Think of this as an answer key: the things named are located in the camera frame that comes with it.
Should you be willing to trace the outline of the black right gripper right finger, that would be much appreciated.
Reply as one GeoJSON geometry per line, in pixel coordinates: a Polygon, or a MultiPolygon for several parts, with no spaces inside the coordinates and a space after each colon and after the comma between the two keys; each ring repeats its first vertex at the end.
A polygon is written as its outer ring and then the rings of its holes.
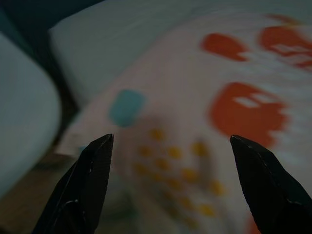
{"type": "Polygon", "coordinates": [[[276,156],[244,137],[230,138],[242,192],[262,234],[310,234],[312,199],[276,156]]]}

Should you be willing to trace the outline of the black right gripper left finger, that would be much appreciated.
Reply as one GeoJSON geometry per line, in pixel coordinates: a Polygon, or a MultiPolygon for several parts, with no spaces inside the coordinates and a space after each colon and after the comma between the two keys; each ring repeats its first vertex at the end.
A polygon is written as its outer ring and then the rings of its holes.
{"type": "Polygon", "coordinates": [[[35,234],[93,234],[106,196],[113,134],[92,141],[56,184],[35,234]]]}

